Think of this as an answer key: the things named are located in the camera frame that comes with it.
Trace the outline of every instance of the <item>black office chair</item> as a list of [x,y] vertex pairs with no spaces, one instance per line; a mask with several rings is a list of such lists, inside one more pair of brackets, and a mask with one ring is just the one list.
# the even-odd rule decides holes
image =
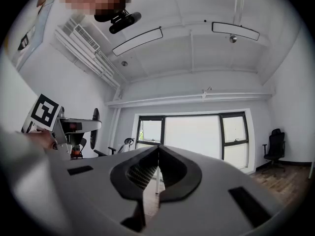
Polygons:
[[266,154],[267,145],[263,144],[265,150],[264,158],[267,161],[271,161],[271,164],[269,164],[268,167],[262,171],[262,173],[271,168],[280,168],[283,169],[283,172],[285,172],[285,167],[279,164],[279,159],[284,157],[285,149],[284,133],[281,132],[279,128],[274,129],[272,131],[271,136],[269,136],[269,144],[270,144],[269,151],[267,154]]
[[[125,144],[120,147],[120,149],[119,149],[119,151],[117,152],[117,154],[123,153],[123,152],[126,152],[126,151],[129,151],[129,150],[130,150],[130,146],[133,145],[133,142],[134,142],[134,138],[127,138],[127,139],[125,139]],[[112,150],[112,155],[113,155],[114,152],[116,151],[116,149],[115,149],[115,148],[112,148],[112,147],[108,147],[108,148],[109,148],[110,150]],[[98,150],[96,150],[96,149],[94,150],[94,152],[95,152],[96,154],[98,154],[99,157],[100,157],[100,156],[107,156],[106,154],[104,154],[104,153],[102,153],[102,152],[100,152],[100,151],[98,151]]]
[[[125,139],[125,142],[124,142],[124,145],[122,145],[119,149],[119,151],[117,152],[117,154],[119,153],[123,153],[123,152],[126,152],[126,151],[129,151],[130,150],[130,146],[133,145],[133,142],[134,142],[134,139],[133,138],[127,138]],[[116,151],[116,149],[112,148],[112,147],[108,147],[110,150],[112,150],[112,155],[114,154],[114,152]]]
[[100,157],[100,156],[107,156],[106,154],[104,154],[104,153],[102,153],[102,152],[100,152],[100,151],[98,151],[98,150],[96,150],[96,149],[94,149],[93,150],[96,154],[98,154],[98,157]]
[[87,144],[87,140],[85,138],[82,138],[80,144],[72,148],[71,155],[70,155],[71,159],[78,159],[79,157],[81,159],[83,158],[82,150],[84,149],[85,144]]

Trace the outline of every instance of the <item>window frame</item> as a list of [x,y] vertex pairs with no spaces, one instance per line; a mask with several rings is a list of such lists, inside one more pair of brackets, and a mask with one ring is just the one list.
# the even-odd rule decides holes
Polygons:
[[[161,121],[161,137],[159,143],[154,142],[146,142],[146,141],[140,141],[139,140],[139,131],[140,131],[140,124],[141,121]],[[147,144],[147,145],[163,145],[164,144],[164,135],[165,135],[165,116],[139,116],[138,121],[138,129],[137,129],[137,138],[136,138],[136,147],[137,144]]]
[[[244,122],[244,128],[245,128],[245,139],[241,141],[236,142],[225,142],[225,133],[224,133],[224,124],[223,119],[224,118],[234,118],[234,117],[243,117]],[[247,127],[247,121],[246,121],[246,115],[245,112],[235,112],[235,113],[221,113],[219,114],[220,118],[220,126],[221,126],[221,158],[224,161],[224,148],[228,146],[234,146],[234,145],[240,145],[240,144],[249,144],[249,135],[248,135],[248,127]],[[249,150],[247,150],[247,161],[246,161],[246,167],[248,166],[248,160],[249,160]]]
[[[249,134],[248,134],[248,126],[246,120],[245,112],[232,112],[232,113],[216,113],[216,114],[196,114],[196,115],[170,115],[170,116],[139,116],[138,121],[138,129],[137,129],[137,139],[136,139],[136,147],[137,144],[147,144],[147,145],[163,145],[164,144],[164,135],[165,135],[165,119],[167,117],[200,117],[200,116],[218,116],[220,122],[220,131],[221,131],[221,159],[224,161],[224,147],[240,145],[240,144],[248,144],[249,146]],[[245,140],[236,141],[236,142],[225,142],[225,133],[224,133],[224,118],[233,118],[233,117],[243,117],[244,127],[245,127]],[[160,143],[153,143],[153,142],[145,142],[139,141],[139,131],[140,131],[140,123],[142,120],[158,120],[161,121],[161,139]],[[249,161],[249,149],[247,150],[247,161],[246,166],[248,166]]]

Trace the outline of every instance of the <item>white wall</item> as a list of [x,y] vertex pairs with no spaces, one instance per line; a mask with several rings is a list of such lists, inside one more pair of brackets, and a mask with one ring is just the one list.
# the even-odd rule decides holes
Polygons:
[[265,87],[273,128],[285,132],[285,161],[310,162],[315,156],[315,48],[305,26]]
[[[92,71],[87,72],[71,63],[49,43],[41,44],[20,70],[23,79],[37,95],[42,93],[64,106],[66,117],[92,119],[94,108],[98,108],[102,128],[95,149],[103,151],[108,139],[104,130],[111,122],[104,103],[113,99],[115,91]],[[97,156],[90,148],[90,132],[84,138],[88,143],[82,152],[83,157]]]
[[8,132],[21,131],[37,95],[25,83],[9,60],[4,48],[0,51],[0,126]]
[[240,71],[210,71],[167,76],[132,83],[124,90],[123,99],[161,94],[176,94],[203,89],[261,89],[255,73]]
[[269,132],[271,130],[271,121],[269,110],[265,101],[238,101],[238,102],[220,102],[220,103],[197,103],[197,104],[179,104],[169,106],[152,106],[141,108],[125,108],[121,110],[114,147],[119,148],[124,140],[132,136],[134,128],[134,119],[136,114],[165,114],[165,113],[191,113],[204,111],[229,111],[239,109],[250,109],[252,116],[252,125],[254,137],[250,135],[250,139],[254,139],[254,148],[251,148],[255,153],[255,162],[249,162],[253,168],[256,168],[265,163],[263,158],[263,144],[268,142]]
[[269,26],[269,48],[256,65],[264,84],[276,72],[292,48],[301,27],[301,18],[288,0],[274,0]]

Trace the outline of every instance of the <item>wooden floor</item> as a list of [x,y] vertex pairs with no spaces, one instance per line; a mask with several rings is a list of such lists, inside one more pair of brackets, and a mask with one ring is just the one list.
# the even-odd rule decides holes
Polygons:
[[[250,176],[258,183],[268,188],[269,191],[284,205],[303,195],[307,190],[310,180],[309,167],[285,165],[285,172],[281,169],[270,169],[264,173],[262,170]],[[155,193],[156,180],[152,179],[143,193],[144,212],[146,222],[158,211],[158,194]],[[165,190],[163,182],[160,182],[159,191]]]
[[251,174],[258,183],[265,186],[284,205],[288,205],[298,196],[303,195],[310,183],[310,167],[284,165],[282,169],[263,169]]

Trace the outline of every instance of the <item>white ceiling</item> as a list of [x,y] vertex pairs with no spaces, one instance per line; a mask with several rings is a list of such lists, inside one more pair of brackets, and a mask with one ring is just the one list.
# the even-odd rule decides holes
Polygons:
[[[108,39],[97,38],[102,51],[130,82],[171,73],[213,69],[238,69],[257,72],[262,55],[271,48],[270,36],[279,38],[279,27],[273,31],[274,11],[284,13],[278,0],[244,0],[241,25],[260,33],[258,41],[238,37],[229,42],[229,34],[213,33],[212,22],[233,24],[235,0],[132,0],[126,7],[131,14],[140,12],[139,22],[117,34],[109,32],[110,22],[89,19]],[[146,31],[161,27],[163,38],[141,45],[119,57],[112,49]]]

